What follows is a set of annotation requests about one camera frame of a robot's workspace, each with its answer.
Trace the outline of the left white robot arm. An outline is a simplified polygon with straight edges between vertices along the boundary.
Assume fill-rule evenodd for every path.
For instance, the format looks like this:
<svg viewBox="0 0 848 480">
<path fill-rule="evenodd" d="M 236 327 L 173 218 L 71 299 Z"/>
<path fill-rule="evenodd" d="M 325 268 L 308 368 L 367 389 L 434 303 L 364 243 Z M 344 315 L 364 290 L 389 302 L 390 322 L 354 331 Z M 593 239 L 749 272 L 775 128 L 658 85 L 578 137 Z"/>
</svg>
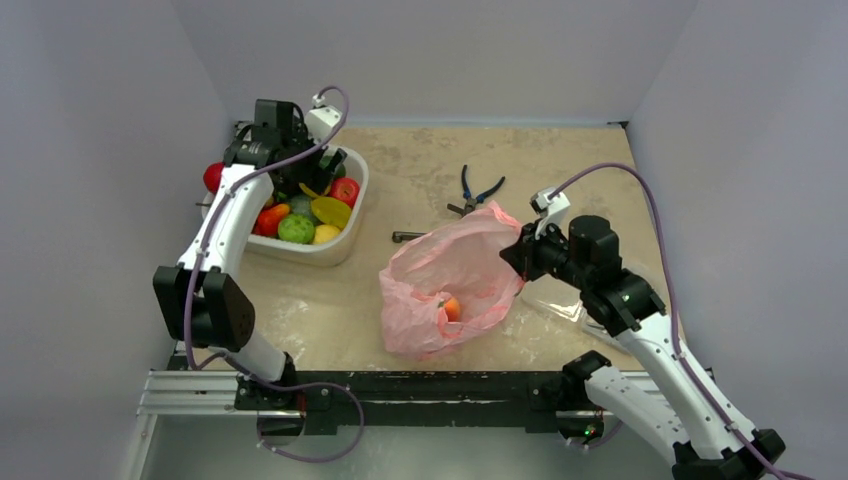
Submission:
<svg viewBox="0 0 848 480">
<path fill-rule="evenodd" d="M 324 179 L 319 162 L 347 121 L 350 103 L 329 105 L 320 90 L 312 108 L 259 100 L 254 121 L 233 139 L 212 204 L 186 251 L 173 266 L 160 266 L 153 289 L 169 335 L 184 343 L 188 366 L 202 369 L 192 350 L 207 348 L 246 377 L 260 383 L 259 395 L 272 408 L 297 399 L 298 382 L 287 373 L 291 356 L 255 328 L 253 304 L 236 277 L 254 221 L 274 190 L 273 175 Z"/>
</svg>

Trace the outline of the pink plastic bag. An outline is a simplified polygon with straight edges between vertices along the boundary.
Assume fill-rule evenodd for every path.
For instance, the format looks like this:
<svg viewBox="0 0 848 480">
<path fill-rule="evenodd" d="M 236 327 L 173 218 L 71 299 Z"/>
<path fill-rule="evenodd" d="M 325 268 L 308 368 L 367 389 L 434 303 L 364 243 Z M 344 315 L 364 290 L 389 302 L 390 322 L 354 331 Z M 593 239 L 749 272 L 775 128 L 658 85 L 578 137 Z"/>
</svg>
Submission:
<svg viewBox="0 0 848 480">
<path fill-rule="evenodd" d="M 479 337 L 505 320 L 525 281 L 499 252 L 522 224 L 492 201 L 401 247 L 379 272 L 381 328 L 391 354 L 422 359 Z M 461 321 L 439 308 L 456 297 Z"/>
</svg>

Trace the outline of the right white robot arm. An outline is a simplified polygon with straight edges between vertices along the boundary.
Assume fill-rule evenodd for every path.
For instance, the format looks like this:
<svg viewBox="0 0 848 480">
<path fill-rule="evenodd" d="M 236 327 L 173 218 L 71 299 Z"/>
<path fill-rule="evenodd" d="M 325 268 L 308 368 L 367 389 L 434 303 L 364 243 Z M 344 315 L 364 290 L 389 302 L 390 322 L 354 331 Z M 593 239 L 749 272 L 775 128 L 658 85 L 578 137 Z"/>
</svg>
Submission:
<svg viewBox="0 0 848 480">
<path fill-rule="evenodd" d="M 566 232 L 527 224 L 501 258 L 526 281 L 549 275 L 576 288 L 589 316 L 644 368 L 658 396 L 590 351 L 567 363 L 561 392 L 576 407 L 612 412 L 663 456 L 676 479 L 781 477 L 786 446 L 773 429 L 757 428 L 721 392 L 684 346 L 677 322 L 653 287 L 622 265 L 608 220 L 574 218 Z"/>
</svg>

